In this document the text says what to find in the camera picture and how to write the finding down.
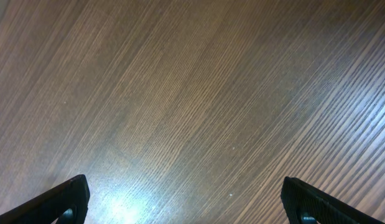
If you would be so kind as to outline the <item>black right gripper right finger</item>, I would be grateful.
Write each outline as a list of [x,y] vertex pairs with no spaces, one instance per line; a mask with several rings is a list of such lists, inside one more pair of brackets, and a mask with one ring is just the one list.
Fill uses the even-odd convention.
[[331,195],[295,178],[285,177],[281,200],[290,223],[382,224]]

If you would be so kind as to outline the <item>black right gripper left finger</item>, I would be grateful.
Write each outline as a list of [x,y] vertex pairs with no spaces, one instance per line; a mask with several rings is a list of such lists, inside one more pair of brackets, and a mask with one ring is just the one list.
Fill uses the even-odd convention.
[[85,222],[90,190],[86,176],[76,175],[26,203],[0,215],[0,223]]

